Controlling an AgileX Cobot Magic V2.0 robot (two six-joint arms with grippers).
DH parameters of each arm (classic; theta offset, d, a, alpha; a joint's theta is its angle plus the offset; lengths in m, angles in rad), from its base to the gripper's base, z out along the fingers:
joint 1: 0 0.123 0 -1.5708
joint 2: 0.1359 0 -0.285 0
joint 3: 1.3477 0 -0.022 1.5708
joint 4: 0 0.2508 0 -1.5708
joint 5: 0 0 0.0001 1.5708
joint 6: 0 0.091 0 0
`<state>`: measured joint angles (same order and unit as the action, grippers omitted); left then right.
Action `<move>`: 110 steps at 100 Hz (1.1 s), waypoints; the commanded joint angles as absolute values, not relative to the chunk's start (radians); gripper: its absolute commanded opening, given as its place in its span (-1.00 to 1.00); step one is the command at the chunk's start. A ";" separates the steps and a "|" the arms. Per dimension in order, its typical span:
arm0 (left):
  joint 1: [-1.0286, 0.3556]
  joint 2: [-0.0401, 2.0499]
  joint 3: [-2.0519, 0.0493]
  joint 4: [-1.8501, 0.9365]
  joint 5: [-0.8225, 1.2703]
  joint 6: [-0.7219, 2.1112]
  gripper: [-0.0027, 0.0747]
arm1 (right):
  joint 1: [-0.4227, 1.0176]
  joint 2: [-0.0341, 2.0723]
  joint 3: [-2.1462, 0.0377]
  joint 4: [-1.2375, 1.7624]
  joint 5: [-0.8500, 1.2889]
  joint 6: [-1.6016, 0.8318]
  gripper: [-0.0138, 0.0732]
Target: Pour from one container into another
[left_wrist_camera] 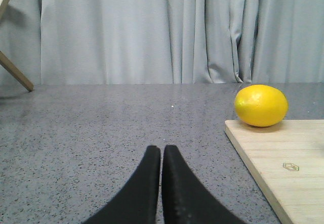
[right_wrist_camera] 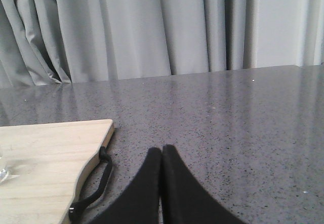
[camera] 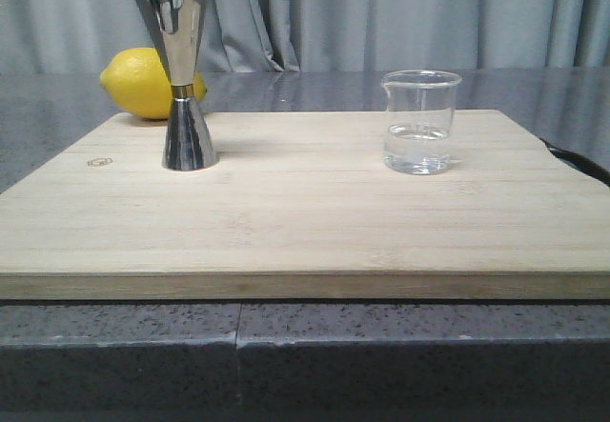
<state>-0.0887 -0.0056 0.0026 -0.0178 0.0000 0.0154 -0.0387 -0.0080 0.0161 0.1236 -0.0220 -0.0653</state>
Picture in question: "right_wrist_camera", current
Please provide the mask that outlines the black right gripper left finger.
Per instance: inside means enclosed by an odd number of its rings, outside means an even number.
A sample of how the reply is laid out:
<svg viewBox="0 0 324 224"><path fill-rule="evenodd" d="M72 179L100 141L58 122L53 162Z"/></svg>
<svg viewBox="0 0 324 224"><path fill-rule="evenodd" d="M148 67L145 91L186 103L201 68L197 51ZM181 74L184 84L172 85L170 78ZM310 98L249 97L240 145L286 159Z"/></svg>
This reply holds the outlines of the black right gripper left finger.
<svg viewBox="0 0 324 224"><path fill-rule="evenodd" d="M134 179L91 223L159 223L161 150L149 148Z"/></svg>

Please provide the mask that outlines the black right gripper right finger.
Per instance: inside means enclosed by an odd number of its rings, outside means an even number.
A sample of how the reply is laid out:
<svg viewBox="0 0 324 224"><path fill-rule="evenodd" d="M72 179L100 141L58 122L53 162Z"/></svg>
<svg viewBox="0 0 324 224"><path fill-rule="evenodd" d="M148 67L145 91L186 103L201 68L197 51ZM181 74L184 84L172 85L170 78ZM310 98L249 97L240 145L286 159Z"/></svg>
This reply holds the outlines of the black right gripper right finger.
<svg viewBox="0 0 324 224"><path fill-rule="evenodd" d="M164 223L243 223L203 188L173 145L163 147L161 172Z"/></svg>

